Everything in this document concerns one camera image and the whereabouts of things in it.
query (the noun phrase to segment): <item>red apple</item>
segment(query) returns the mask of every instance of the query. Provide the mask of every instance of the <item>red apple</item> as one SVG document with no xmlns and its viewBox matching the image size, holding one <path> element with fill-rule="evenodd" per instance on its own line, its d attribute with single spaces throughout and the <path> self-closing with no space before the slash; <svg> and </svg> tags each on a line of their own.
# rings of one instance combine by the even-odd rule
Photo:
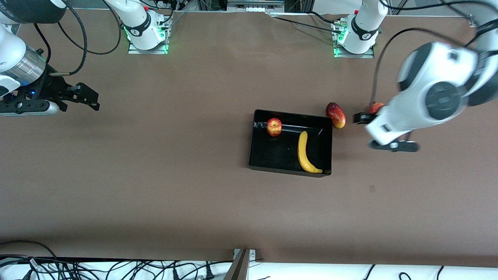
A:
<svg viewBox="0 0 498 280">
<path fill-rule="evenodd" d="M 380 103 L 380 102 L 374 102 L 372 103 L 371 106 L 369 106 L 369 113 L 370 114 L 377 114 L 377 112 L 379 111 L 379 109 L 384 106 L 384 103 Z"/>
<path fill-rule="evenodd" d="M 266 122 L 266 131 L 270 136 L 278 136 L 282 133 L 282 122 L 277 118 L 269 119 Z"/>
<path fill-rule="evenodd" d="M 327 105 L 326 113 L 327 116 L 332 119 L 332 124 L 335 128 L 341 129 L 346 125 L 346 115 L 344 115 L 344 111 L 339 104 L 330 102 Z"/>
</svg>

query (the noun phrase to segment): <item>black tray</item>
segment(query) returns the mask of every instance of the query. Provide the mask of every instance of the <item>black tray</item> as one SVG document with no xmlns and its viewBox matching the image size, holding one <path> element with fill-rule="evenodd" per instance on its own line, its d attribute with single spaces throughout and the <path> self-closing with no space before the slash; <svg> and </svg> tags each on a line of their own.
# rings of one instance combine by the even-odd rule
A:
<svg viewBox="0 0 498 280">
<path fill-rule="evenodd" d="M 282 133 L 271 137 L 266 132 L 266 121 L 279 118 Z M 321 174 L 308 173 L 297 159 L 297 142 L 301 132 L 308 132 L 306 154 Z M 254 111 L 249 166 L 253 170 L 285 174 L 323 177 L 332 173 L 332 120 L 326 117 L 307 116 L 265 110 Z"/>
</svg>

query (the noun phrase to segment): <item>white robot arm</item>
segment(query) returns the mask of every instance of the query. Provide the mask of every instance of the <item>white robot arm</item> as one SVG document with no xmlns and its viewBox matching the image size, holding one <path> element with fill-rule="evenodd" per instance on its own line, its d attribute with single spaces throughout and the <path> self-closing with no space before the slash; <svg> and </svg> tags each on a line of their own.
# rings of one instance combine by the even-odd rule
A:
<svg viewBox="0 0 498 280">
<path fill-rule="evenodd" d="M 83 83 L 66 84 L 41 56 L 11 32 L 15 23 L 56 23 L 66 11 L 62 0 L 0 0 L 0 115 L 53 115 L 66 111 L 64 101 L 99 110 L 99 94 Z"/>
<path fill-rule="evenodd" d="M 358 13 L 346 17 L 347 31 L 344 40 L 339 41 L 348 52 L 367 52 L 375 44 L 378 27 L 387 15 L 387 7 L 379 0 L 363 0 Z"/>
<path fill-rule="evenodd" d="M 414 129 L 445 123 L 467 106 L 476 106 L 498 96 L 498 16 L 475 4 L 459 7 L 474 16 L 479 27 L 475 50 L 455 48 L 441 42 L 427 43 L 413 51 L 398 76 L 400 93 L 375 116 L 355 115 L 355 122 L 368 123 L 373 137 L 370 147 L 392 151 L 417 151 L 413 141 L 398 140 Z"/>
<path fill-rule="evenodd" d="M 166 39 L 164 15 L 135 0 L 104 0 L 119 15 L 128 39 L 141 50 L 150 50 Z"/>
</svg>

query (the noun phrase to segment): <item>banana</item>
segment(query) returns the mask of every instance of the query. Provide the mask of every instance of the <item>banana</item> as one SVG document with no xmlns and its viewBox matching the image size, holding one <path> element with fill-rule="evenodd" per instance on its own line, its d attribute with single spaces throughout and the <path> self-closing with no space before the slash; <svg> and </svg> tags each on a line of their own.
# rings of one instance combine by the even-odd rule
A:
<svg viewBox="0 0 498 280">
<path fill-rule="evenodd" d="M 297 143 L 297 158 L 299 159 L 299 164 L 306 172 L 322 173 L 321 169 L 316 168 L 308 160 L 308 156 L 306 155 L 306 143 L 307 142 L 308 142 L 308 133 L 306 131 L 303 131 L 299 135 L 299 141 Z"/>
</svg>

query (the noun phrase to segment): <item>table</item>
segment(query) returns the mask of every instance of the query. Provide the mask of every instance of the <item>table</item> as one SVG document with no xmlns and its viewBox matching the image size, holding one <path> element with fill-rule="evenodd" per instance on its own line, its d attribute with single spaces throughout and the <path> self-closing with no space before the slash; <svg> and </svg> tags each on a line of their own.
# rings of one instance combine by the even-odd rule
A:
<svg viewBox="0 0 498 280">
<path fill-rule="evenodd" d="M 109 11 L 78 13 L 89 48 L 110 49 Z M 72 14 L 62 22 L 81 42 Z M 387 17 L 376 53 L 413 26 L 463 42 L 474 32 L 460 17 Z M 41 29 L 50 64 L 75 69 L 81 51 L 56 25 Z M 32 26 L 19 36 L 44 48 Z M 378 101 L 397 94 L 404 58 L 431 40 L 409 32 L 392 43 Z M 96 90 L 100 111 L 69 104 L 55 117 L 2 118 L 2 240 L 66 257 L 226 260 L 247 246 L 269 262 L 498 264 L 497 102 L 415 131 L 417 153 L 371 150 L 349 119 L 334 130 L 332 176 L 259 172 L 248 168 L 254 110 L 323 116 L 333 101 L 349 118 L 369 101 L 376 59 L 334 58 L 328 32 L 264 13 L 189 13 L 168 55 L 126 50 L 123 38 L 66 79 Z"/>
</svg>

